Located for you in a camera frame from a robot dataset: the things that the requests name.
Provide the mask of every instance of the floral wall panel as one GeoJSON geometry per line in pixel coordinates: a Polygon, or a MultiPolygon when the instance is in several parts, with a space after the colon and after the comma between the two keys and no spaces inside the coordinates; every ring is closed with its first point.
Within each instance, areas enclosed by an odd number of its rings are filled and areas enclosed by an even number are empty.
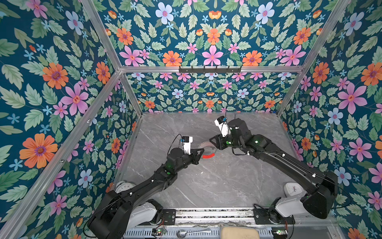
{"type": "Polygon", "coordinates": [[[127,66],[275,66],[302,64],[335,3],[112,0],[95,6],[127,66]]]}
{"type": "Polygon", "coordinates": [[[2,1],[0,27],[2,227],[113,69],[78,1],[2,1]]]}
{"type": "Polygon", "coordinates": [[[335,206],[351,203],[333,214],[352,239],[382,235],[381,9],[358,1],[346,10],[283,115],[300,160],[334,171],[350,193],[340,191],[335,206]]]}
{"type": "Polygon", "coordinates": [[[85,238],[83,227],[113,185],[136,120],[118,83],[23,227],[21,238],[85,238]]]}
{"type": "Polygon", "coordinates": [[[275,112],[295,74],[128,74],[142,111],[275,112]]]}

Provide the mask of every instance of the metal spoon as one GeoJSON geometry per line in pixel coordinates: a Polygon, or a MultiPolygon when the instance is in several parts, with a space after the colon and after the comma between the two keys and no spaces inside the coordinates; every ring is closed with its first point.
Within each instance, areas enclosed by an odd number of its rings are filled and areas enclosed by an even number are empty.
{"type": "Polygon", "coordinates": [[[176,236],[178,238],[185,238],[186,235],[188,235],[188,234],[202,233],[202,232],[211,233],[211,229],[207,228],[207,229],[204,229],[204,230],[201,230],[201,231],[194,231],[194,232],[187,232],[186,230],[181,229],[181,230],[177,231],[176,236]]]}

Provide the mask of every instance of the orange flower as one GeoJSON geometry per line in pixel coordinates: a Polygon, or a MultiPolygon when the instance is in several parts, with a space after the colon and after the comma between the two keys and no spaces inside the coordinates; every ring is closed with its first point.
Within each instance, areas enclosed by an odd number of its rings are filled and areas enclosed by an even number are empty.
{"type": "Polygon", "coordinates": [[[115,138],[112,143],[112,152],[118,153],[120,146],[121,146],[121,141],[119,140],[119,138],[115,138]]]}
{"type": "Polygon", "coordinates": [[[320,15],[321,15],[321,10],[317,10],[317,11],[315,11],[314,13],[313,13],[313,18],[314,19],[316,19],[316,18],[318,18],[320,15]]]}
{"type": "Polygon", "coordinates": [[[109,16],[113,19],[117,18],[117,14],[114,11],[108,11],[109,16]]]}
{"type": "Polygon", "coordinates": [[[293,40],[295,41],[296,45],[301,45],[308,40],[308,37],[310,37],[311,34],[312,33],[310,28],[303,28],[301,31],[296,33],[296,36],[293,38],[293,40]]]}
{"type": "Polygon", "coordinates": [[[224,34],[225,34],[226,36],[230,36],[230,35],[232,35],[232,30],[227,28],[227,29],[225,30],[224,34]]]}
{"type": "Polygon", "coordinates": [[[270,101],[267,101],[266,103],[264,103],[264,106],[265,106],[265,108],[272,108],[275,106],[275,104],[276,104],[276,101],[270,100],[270,101]]]}
{"type": "Polygon", "coordinates": [[[113,185],[114,185],[114,183],[111,182],[111,183],[109,184],[109,186],[107,186],[107,188],[106,188],[106,193],[110,192],[110,189],[112,189],[113,185]]]}
{"type": "Polygon", "coordinates": [[[20,150],[20,159],[28,159],[24,162],[24,165],[33,168],[37,164],[37,168],[42,168],[47,165],[47,161],[53,158],[54,153],[57,151],[57,144],[53,143],[54,138],[48,135],[45,138],[45,134],[37,133],[32,138],[27,138],[23,142],[23,146],[28,149],[20,150]]]}
{"type": "Polygon", "coordinates": [[[310,142],[310,139],[308,138],[303,138],[303,140],[301,141],[301,146],[303,147],[304,150],[309,150],[311,145],[312,143],[310,142]]]}
{"type": "Polygon", "coordinates": [[[134,122],[134,123],[133,123],[133,127],[131,128],[131,131],[134,132],[136,126],[137,126],[137,122],[134,122]]]}
{"type": "Polygon", "coordinates": [[[36,48],[34,48],[34,46],[29,45],[29,48],[30,48],[30,50],[33,51],[34,53],[37,53],[36,48]]]}
{"type": "Polygon", "coordinates": [[[220,33],[218,33],[216,28],[212,28],[207,34],[207,37],[207,41],[211,43],[211,45],[215,45],[217,42],[219,42],[220,33]]]}
{"type": "Polygon", "coordinates": [[[367,69],[364,69],[362,72],[361,81],[365,82],[364,84],[369,86],[375,86],[378,84],[379,80],[382,80],[382,63],[377,62],[376,65],[374,63],[367,66],[367,69]]]}
{"type": "Polygon", "coordinates": [[[109,67],[105,65],[104,62],[97,63],[97,68],[95,69],[95,72],[98,74],[99,81],[102,81],[103,84],[106,84],[106,82],[109,81],[109,78],[110,78],[109,67]]]}
{"type": "Polygon", "coordinates": [[[163,63],[165,63],[167,67],[180,67],[182,58],[179,58],[179,53],[174,53],[170,50],[168,53],[166,52],[163,57],[163,63]]]}
{"type": "Polygon", "coordinates": [[[84,221],[84,218],[80,218],[78,219],[77,223],[76,223],[76,226],[79,227],[82,225],[82,222],[84,221]]]}
{"type": "Polygon", "coordinates": [[[283,126],[285,128],[286,131],[288,131],[288,125],[283,121],[283,126]]]}
{"type": "Polygon", "coordinates": [[[146,106],[147,108],[149,108],[149,109],[153,109],[153,108],[155,108],[155,104],[154,104],[154,102],[152,102],[152,101],[146,101],[144,104],[145,104],[145,106],[146,106]]]}
{"type": "Polygon", "coordinates": [[[125,45],[132,45],[134,38],[131,36],[130,31],[126,31],[126,28],[117,30],[117,37],[119,37],[119,41],[123,42],[125,45]]]}
{"type": "Polygon", "coordinates": [[[382,158],[382,142],[381,141],[376,141],[376,149],[378,149],[378,155],[380,158],[382,158]]]}
{"type": "Polygon", "coordinates": [[[42,71],[45,73],[42,75],[44,81],[48,82],[48,85],[52,88],[61,89],[62,86],[66,86],[66,82],[69,82],[67,77],[68,73],[65,69],[62,69],[62,65],[49,63],[49,68],[44,67],[42,71]]]}
{"type": "Polygon", "coordinates": [[[243,58],[243,66],[245,67],[253,67],[258,66],[259,63],[262,61],[262,54],[257,52],[256,50],[252,51],[252,53],[247,53],[245,57],[243,58]]]}
{"type": "Polygon", "coordinates": [[[366,237],[356,228],[349,228],[348,236],[350,239],[366,239],[366,237]]]}
{"type": "Polygon", "coordinates": [[[198,35],[198,36],[203,35],[203,30],[202,29],[197,30],[196,35],[198,35]]]}
{"type": "Polygon", "coordinates": [[[314,83],[321,84],[323,81],[326,81],[328,78],[327,74],[329,74],[328,66],[328,63],[326,62],[321,62],[318,66],[316,66],[313,72],[314,83]]]}
{"type": "Polygon", "coordinates": [[[214,102],[213,101],[207,101],[206,106],[211,109],[214,106],[214,102]]]}
{"type": "Polygon", "coordinates": [[[210,11],[208,13],[208,15],[210,16],[211,19],[219,19],[219,17],[222,16],[222,12],[221,11],[210,11]]]}

